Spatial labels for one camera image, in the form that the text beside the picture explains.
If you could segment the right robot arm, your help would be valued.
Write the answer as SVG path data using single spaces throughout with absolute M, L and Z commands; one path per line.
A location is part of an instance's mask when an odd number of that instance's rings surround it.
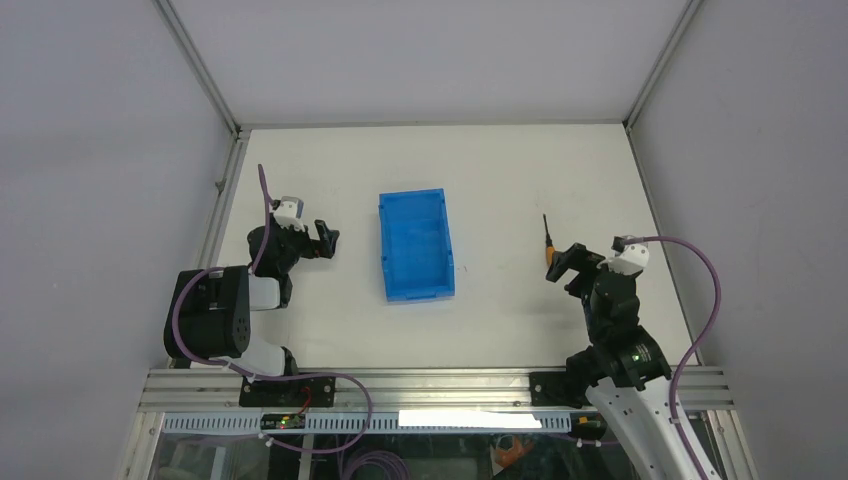
M 643 479 L 717 479 L 682 410 L 684 367 L 671 367 L 640 324 L 637 279 L 649 259 L 638 237 L 615 238 L 610 256 L 580 243 L 564 251 L 547 246 L 547 280 L 575 274 L 565 290 L 581 303 L 589 345 L 537 391 L 557 405 L 594 407 Z

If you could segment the orange handled screwdriver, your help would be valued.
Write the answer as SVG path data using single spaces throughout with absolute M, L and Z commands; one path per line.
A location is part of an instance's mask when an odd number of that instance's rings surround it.
M 552 237 L 550 235 L 547 215 L 543 214 L 542 218 L 543 218 L 543 225 L 544 225 L 544 231 L 545 231 L 545 259 L 546 259 L 547 266 L 550 267 L 553 264 L 553 256 L 554 256 L 556 249 L 554 247 L 554 243 L 553 243 Z

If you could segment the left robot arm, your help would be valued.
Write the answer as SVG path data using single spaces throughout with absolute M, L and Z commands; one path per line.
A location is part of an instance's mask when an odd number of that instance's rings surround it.
M 291 351 L 253 331 L 251 315 L 288 307 L 293 290 L 290 271 L 301 259 L 331 259 L 340 232 L 323 220 L 308 229 L 282 227 L 275 221 L 247 235 L 251 263 L 178 274 L 163 343 L 173 359 L 233 368 L 251 381 L 262 379 L 262 392 L 277 406 L 294 403 L 301 380 Z

